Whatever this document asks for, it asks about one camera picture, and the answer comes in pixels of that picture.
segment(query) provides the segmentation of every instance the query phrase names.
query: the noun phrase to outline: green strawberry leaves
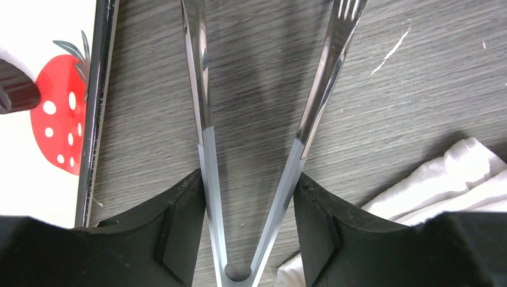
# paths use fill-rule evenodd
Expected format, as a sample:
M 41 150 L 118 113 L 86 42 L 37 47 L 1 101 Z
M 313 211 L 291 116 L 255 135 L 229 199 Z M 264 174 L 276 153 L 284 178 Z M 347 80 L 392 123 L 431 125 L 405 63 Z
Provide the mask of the green strawberry leaves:
M 81 37 L 83 38 L 84 56 L 73 43 L 60 40 L 54 40 L 53 43 L 79 60 L 74 66 L 86 86 L 84 95 L 84 100 L 86 101 L 88 98 L 88 77 L 90 76 L 90 45 L 88 44 L 88 39 L 84 31 L 81 31 Z

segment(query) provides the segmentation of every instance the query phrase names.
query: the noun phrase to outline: white cloth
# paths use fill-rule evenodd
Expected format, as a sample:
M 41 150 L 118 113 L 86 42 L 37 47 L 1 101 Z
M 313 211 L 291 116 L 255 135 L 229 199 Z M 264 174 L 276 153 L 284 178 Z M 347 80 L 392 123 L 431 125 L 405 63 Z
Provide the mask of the white cloth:
M 507 164 L 475 138 L 462 140 L 363 209 L 405 225 L 445 211 L 507 212 Z M 305 287 L 301 254 L 280 266 L 275 287 Z

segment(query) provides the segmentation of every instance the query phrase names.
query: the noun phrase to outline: gray wooden table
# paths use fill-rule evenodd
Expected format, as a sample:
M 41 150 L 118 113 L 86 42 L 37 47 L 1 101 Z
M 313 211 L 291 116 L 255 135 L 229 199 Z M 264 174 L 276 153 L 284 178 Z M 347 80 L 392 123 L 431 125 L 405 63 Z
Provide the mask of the gray wooden table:
M 329 0 L 208 1 L 228 274 L 248 275 L 317 68 Z M 402 44 L 371 75 L 403 34 Z M 370 0 L 305 172 L 356 204 L 475 136 L 507 159 L 507 1 Z M 179 1 L 122 1 L 92 223 L 198 167 Z M 213 286 L 207 223 L 194 286 Z M 288 214 L 261 286 L 298 251 Z

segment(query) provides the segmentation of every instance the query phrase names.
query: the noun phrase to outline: strawberry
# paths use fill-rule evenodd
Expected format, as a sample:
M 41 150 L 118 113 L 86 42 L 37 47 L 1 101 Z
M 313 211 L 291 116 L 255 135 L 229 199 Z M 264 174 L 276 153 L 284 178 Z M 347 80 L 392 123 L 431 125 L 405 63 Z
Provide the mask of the strawberry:
M 83 31 L 81 36 L 84 56 L 69 42 L 53 41 L 69 54 L 44 66 L 35 81 L 41 103 L 30 111 L 33 135 L 44 157 L 73 175 L 80 172 L 90 75 L 90 47 Z

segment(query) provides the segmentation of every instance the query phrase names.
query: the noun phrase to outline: stainless steel utensil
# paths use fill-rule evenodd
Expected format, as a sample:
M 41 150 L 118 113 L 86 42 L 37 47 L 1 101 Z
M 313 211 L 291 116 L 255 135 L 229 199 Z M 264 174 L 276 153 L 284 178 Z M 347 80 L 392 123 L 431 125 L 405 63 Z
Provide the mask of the stainless steel utensil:
M 331 18 L 317 74 L 253 256 L 251 275 L 245 281 L 234 282 L 225 274 L 227 250 L 216 159 L 215 130 L 208 86 L 206 0 L 181 0 L 188 72 L 197 126 L 197 146 L 206 193 L 213 263 L 218 286 L 256 287 L 259 284 L 366 1 L 334 0 L 332 4 Z

